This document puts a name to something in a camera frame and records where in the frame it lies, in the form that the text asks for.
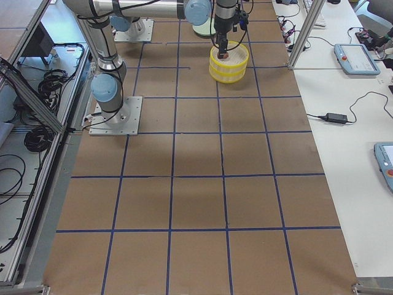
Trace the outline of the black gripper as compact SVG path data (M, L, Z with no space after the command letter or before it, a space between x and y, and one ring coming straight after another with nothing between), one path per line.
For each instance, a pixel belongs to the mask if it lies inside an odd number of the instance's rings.
M227 39L227 31L216 31L216 45L219 49L219 53L217 54L218 58L226 58L227 57L227 47L228 47L228 39Z

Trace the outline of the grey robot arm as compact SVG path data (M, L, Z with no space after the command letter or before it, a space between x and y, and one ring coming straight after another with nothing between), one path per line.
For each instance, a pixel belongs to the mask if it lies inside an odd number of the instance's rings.
M246 32L248 26L248 13L241 9L239 1L177 1L178 19L186 19L195 26L203 25L207 20L214 21L216 40L213 45L218 48L217 57L220 60L228 57L227 34L236 32L237 25Z
M89 48L96 54L97 76L91 92L101 107L105 122L125 119L123 81L125 62L118 54L110 17L126 20L139 17L185 18L187 1L65 1L64 4L80 21Z

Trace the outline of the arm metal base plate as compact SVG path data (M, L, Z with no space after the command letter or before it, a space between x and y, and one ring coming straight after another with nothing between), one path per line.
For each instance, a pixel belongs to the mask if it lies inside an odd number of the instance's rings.
M116 20L113 18L111 24L116 31L114 36L116 43L150 42L152 39L153 19L139 18L135 22L130 22L124 18Z
M137 135L141 116L143 97L128 96L123 100L120 111L112 117L112 114L102 112L98 103L95 112L100 112L94 116L88 133L91 136L122 136Z

